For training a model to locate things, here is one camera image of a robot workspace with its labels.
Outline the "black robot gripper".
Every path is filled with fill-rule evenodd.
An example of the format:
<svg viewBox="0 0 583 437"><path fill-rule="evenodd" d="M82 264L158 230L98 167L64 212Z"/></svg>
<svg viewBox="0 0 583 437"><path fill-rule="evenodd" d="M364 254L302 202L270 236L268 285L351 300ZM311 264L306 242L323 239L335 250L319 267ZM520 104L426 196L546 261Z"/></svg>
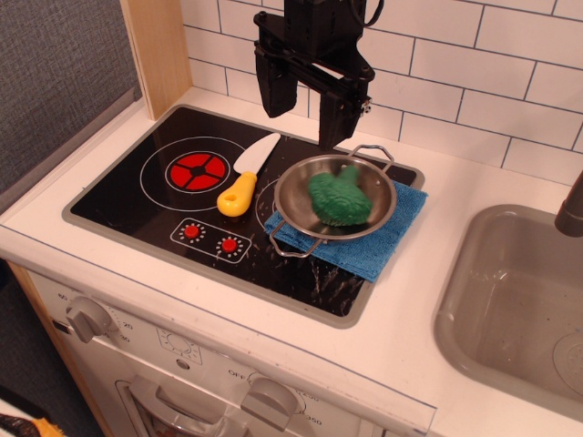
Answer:
<svg viewBox="0 0 583 437"><path fill-rule="evenodd" d="M300 82L321 94L319 147L331 150L352 137L370 106L374 71L358 51L365 1L286 1L282 15L261 11L255 66L268 117L294 109Z"/></svg>

